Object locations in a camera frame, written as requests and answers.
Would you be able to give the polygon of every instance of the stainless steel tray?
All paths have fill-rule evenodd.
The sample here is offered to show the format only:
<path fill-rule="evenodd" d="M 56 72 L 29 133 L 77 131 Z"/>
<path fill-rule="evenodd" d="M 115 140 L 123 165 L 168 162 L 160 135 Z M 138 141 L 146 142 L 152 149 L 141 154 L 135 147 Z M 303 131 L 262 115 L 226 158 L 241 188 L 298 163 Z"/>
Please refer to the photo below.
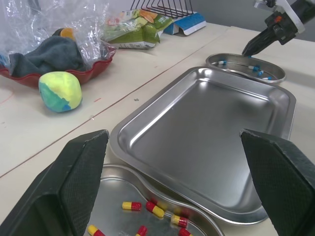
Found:
<path fill-rule="evenodd" d="M 226 64 L 220 65 L 220 61 L 226 61 Z M 256 58 L 244 57 L 242 55 L 229 53 L 214 54 L 206 59 L 206 63 L 210 68 L 218 68 L 223 71 L 240 74 L 260 82 L 281 83 L 286 79 L 284 70 L 277 65 Z M 257 65 L 259 65 L 260 69 L 264 71 L 262 76 L 258 76 L 257 71 L 249 69 L 249 66 Z M 268 77 L 271 77 L 271 80 L 262 79 Z"/>
<path fill-rule="evenodd" d="M 234 224 L 267 218 L 239 138 L 242 128 L 289 139 L 296 99 L 224 71 L 188 70 L 111 133 L 123 161 Z"/>
<path fill-rule="evenodd" d="M 145 209 L 146 199 L 154 199 L 167 209 L 163 219 Z M 122 210 L 122 202 L 142 203 L 140 212 Z M 119 165 L 104 165 L 101 182 L 89 224 L 107 236 L 134 236 L 141 225 L 151 236 L 175 236 L 180 228 L 170 224 L 172 212 L 189 216 L 188 230 L 194 236 L 224 236 L 215 222 L 201 210 L 173 200 L 152 187 L 136 171 Z"/>

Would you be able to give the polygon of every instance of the round metal bowl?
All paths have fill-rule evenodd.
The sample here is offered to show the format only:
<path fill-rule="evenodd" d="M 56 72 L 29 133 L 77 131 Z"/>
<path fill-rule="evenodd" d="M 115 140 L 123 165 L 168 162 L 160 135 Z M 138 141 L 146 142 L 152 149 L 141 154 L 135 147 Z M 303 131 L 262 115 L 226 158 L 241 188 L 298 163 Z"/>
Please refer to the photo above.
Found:
<path fill-rule="evenodd" d="M 239 74 L 264 83 L 281 83 L 286 79 L 284 70 L 279 66 L 264 60 L 244 57 L 242 55 L 229 53 L 214 54 L 206 59 L 206 63 L 210 68 Z M 258 76 L 259 71 L 254 71 L 249 66 L 259 66 L 259 71 L 263 71 L 264 73 Z"/>

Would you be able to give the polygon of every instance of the capsule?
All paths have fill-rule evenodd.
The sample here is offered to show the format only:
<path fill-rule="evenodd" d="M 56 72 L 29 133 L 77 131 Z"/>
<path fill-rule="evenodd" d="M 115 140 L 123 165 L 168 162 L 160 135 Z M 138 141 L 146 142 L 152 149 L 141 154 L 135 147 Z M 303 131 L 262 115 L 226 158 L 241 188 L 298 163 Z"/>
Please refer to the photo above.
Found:
<path fill-rule="evenodd" d="M 141 203 L 137 202 L 123 202 L 124 210 L 141 210 Z"/>
<path fill-rule="evenodd" d="M 262 76 L 263 73 L 264 73 L 263 70 L 259 71 L 259 72 L 258 72 L 258 76 Z"/>
<path fill-rule="evenodd" d="M 179 234 L 178 234 L 179 236 L 192 236 L 192 234 L 188 231 L 188 230 L 186 230 L 186 229 L 184 229 L 184 228 L 182 228 L 181 230 L 179 230 Z"/>
<path fill-rule="evenodd" d="M 136 236 L 146 236 L 147 231 L 148 231 L 148 229 L 147 229 L 144 225 L 142 225 L 142 226 L 139 228 L 139 230 L 138 230 Z"/>
<path fill-rule="evenodd" d="M 146 203 L 146 208 L 149 212 L 152 212 L 153 214 L 157 215 L 158 217 L 164 216 L 164 210 L 159 208 L 157 205 L 151 202 Z"/>
<path fill-rule="evenodd" d="M 263 80 L 272 80 L 271 77 L 262 78 Z"/>
<path fill-rule="evenodd" d="M 218 64 L 219 65 L 226 65 L 226 61 L 225 60 L 218 61 Z"/>
<path fill-rule="evenodd" d="M 253 71 L 258 71 L 260 67 L 258 65 L 257 66 L 249 65 L 248 68 L 253 70 Z"/>
<path fill-rule="evenodd" d="M 179 227 L 186 228 L 189 220 L 177 215 L 172 215 L 171 222 L 175 225 L 178 225 Z"/>
<path fill-rule="evenodd" d="M 105 234 L 102 233 L 101 230 L 99 230 L 97 227 L 94 225 L 90 225 L 88 227 L 88 232 L 91 236 L 105 236 Z"/>

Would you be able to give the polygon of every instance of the red and yellow capsule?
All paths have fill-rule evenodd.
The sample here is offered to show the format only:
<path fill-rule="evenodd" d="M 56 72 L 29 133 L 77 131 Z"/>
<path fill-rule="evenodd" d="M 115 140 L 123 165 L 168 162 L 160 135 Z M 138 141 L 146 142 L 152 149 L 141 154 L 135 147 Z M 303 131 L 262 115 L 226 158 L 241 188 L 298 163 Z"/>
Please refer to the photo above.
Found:
<path fill-rule="evenodd" d="M 90 225 L 88 227 L 88 232 L 91 236 L 105 236 L 105 234 L 102 233 L 101 230 L 99 230 L 97 227 L 94 225 Z"/>
<path fill-rule="evenodd" d="M 136 202 L 123 202 L 124 210 L 141 210 L 141 203 Z"/>
<path fill-rule="evenodd" d="M 157 215 L 158 217 L 164 216 L 164 210 L 159 208 L 157 205 L 151 202 L 146 203 L 146 208 L 149 212 L 152 212 L 153 214 Z"/>
<path fill-rule="evenodd" d="M 179 227 L 186 228 L 189 220 L 177 215 L 172 215 L 171 222 L 175 225 L 178 225 Z"/>
<path fill-rule="evenodd" d="M 139 228 L 139 230 L 138 230 L 136 236 L 146 236 L 147 231 L 148 231 L 148 229 L 147 229 L 144 225 L 142 225 L 142 226 Z"/>
<path fill-rule="evenodd" d="M 182 228 L 181 230 L 179 230 L 179 234 L 178 234 L 179 236 L 192 236 L 192 234 L 188 231 L 188 230 L 186 230 L 186 229 L 184 229 L 184 228 Z"/>

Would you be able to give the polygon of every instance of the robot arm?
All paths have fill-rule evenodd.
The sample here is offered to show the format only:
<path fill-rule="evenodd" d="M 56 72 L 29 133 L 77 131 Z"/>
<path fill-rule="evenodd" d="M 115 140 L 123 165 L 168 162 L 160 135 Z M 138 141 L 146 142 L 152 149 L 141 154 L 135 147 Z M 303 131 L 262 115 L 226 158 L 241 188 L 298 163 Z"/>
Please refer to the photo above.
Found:
<path fill-rule="evenodd" d="M 246 45 L 242 52 L 245 57 L 260 53 L 275 41 L 284 45 L 302 33 L 304 24 L 315 17 L 315 0 L 297 0 L 292 5 L 286 0 L 255 0 L 254 7 L 274 13 L 265 20 L 267 29 Z"/>

